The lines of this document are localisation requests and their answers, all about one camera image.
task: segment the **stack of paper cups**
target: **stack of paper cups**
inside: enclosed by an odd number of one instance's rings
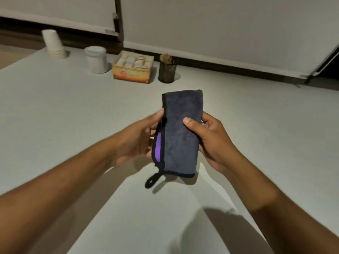
[[[52,58],[67,58],[67,53],[60,41],[57,31],[53,29],[42,30],[42,37],[45,41],[47,51]]]

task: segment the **dark gray towel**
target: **dark gray towel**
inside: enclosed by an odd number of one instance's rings
[[[164,174],[194,177],[197,165],[199,140],[195,133],[185,127],[182,120],[189,117],[201,123],[202,91],[164,93],[162,106],[164,116],[158,124],[152,148],[152,159],[159,172],[147,180],[146,188],[152,187]]]

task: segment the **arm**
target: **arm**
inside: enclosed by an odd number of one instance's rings
[[[151,128],[162,116],[163,109],[0,196],[0,253],[26,251],[108,168],[150,156]]]
[[[230,181],[275,253],[339,253],[339,238],[243,156],[219,120],[204,112],[202,121],[183,122],[201,137],[207,162]]]

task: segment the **baseboard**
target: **baseboard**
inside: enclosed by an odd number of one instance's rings
[[[85,23],[80,23],[80,22],[75,22],[75,21],[58,19],[54,17],[46,17],[46,16],[40,16],[36,14],[29,14],[29,13],[17,12],[17,11],[6,10],[6,9],[0,9],[0,16],[8,17],[11,19],[32,21],[32,22],[38,22],[42,24],[49,24],[49,25],[65,27],[65,28],[79,29],[79,30],[107,34],[107,35],[115,35],[115,36],[119,35],[117,32],[115,32],[114,28],[101,27],[101,26],[90,25],[90,24],[85,24]]]
[[[136,49],[136,50],[142,50],[142,51],[148,51],[148,52],[154,52],[154,53],[168,53],[172,56],[186,58],[186,59],[192,59],[196,61],[202,61],[202,62],[209,62],[214,64],[220,64],[220,65],[226,65],[236,68],[242,68],[242,69],[248,69],[248,70],[254,70],[254,71],[261,71],[265,73],[271,73],[276,75],[282,75],[282,76],[289,76],[294,78],[301,78],[305,79],[308,74],[302,73],[302,72],[296,72],[296,71],[288,71],[278,68],[271,68],[256,64],[249,64],[244,62],[237,62],[237,61],[230,61],[227,59],[220,59],[205,55],[199,55],[191,52],[184,52],[169,48],[163,48],[158,46],[151,46],[151,45],[145,45],[145,44],[139,44],[129,41],[123,42],[124,48],[130,48],[130,49]]]

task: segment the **white wall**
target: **white wall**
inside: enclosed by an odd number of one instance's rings
[[[114,0],[0,0],[0,16],[107,33],[115,31]]]
[[[339,44],[339,0],[121,0],[125,47],[299,76]]]

